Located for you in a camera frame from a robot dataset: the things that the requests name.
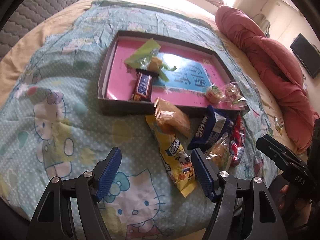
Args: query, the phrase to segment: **snickers bar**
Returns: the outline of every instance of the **snickers bar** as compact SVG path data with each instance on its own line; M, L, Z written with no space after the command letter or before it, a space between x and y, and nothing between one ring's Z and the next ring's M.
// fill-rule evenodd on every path
M140 68L136 69L136 74L137 81L134 86L131 100L151 102L153 79L158 78L159 74Z

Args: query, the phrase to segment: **blue snack package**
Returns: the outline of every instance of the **blue snack package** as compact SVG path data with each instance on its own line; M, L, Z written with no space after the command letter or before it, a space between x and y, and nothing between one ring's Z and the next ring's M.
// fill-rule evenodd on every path
M188 145L188 150L199 147L204 153L213 146L224 133L228 133L230 136L233 125L233 122L227 114L209 105L196 134Z

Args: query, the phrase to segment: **red snack package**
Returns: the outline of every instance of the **red snack package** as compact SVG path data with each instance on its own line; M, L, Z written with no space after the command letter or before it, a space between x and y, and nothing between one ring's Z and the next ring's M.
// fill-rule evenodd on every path
M233 127L233 132L231 135L231 165L237 166L244 153L244 142L245 142L245 128L241 120L241 116L238 115L236 119L236 124Z

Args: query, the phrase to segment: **blue gripper pad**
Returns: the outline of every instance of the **blue gripper pad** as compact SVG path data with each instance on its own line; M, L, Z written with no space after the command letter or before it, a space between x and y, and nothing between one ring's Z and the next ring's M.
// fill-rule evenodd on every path
M118 147L113 147L107 158L99 161L93 169L95 188L97 187L95 194L97 202L100 202L107 196L120 164L121 150Z
M213 201L215 198L215 195L213 194L213 179L209 175L201 157L199 156L199 154L203 155L202 151L199 148L197 149L193 149L191 153L192 166L195 169L196 176L201 184L204 195L209 198L210 201Z

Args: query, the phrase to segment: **red blanket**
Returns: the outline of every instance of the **red blanket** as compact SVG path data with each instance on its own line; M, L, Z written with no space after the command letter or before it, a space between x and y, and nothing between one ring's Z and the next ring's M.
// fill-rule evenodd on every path
M281 107L289 138L299 152L305 151L310 146L314 121L319 115L302 88L302 71L296 57L278 41L266 38L259 26L238 9L221 6L216 13L216 25L246 53Z

